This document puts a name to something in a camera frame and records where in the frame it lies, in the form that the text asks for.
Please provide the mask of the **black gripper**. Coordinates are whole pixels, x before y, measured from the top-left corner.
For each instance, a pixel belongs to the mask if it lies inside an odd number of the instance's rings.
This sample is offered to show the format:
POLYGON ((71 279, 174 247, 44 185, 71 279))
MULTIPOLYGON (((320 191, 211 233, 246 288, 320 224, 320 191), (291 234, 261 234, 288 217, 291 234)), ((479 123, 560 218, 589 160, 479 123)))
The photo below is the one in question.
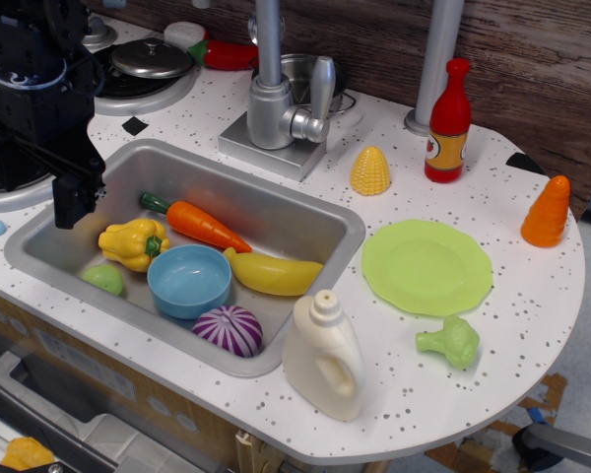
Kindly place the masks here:
POLYGON ((88 136, 94 100, 62 85, 0 88, 0 186, 12 191, 48 173, 54 222, 71 230, 105 195, 104 162, 88 136))

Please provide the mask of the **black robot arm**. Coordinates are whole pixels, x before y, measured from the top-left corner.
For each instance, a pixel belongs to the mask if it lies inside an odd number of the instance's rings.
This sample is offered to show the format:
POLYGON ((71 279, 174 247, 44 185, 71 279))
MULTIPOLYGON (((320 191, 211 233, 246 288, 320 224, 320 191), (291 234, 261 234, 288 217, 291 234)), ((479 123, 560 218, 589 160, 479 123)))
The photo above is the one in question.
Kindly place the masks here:
POLYGON ((53 175, 65 230, 104 194, 105 164, 88 135, 104 84, 83 44, 89 14, 80 1, 0 1, 0 187, 53 175))

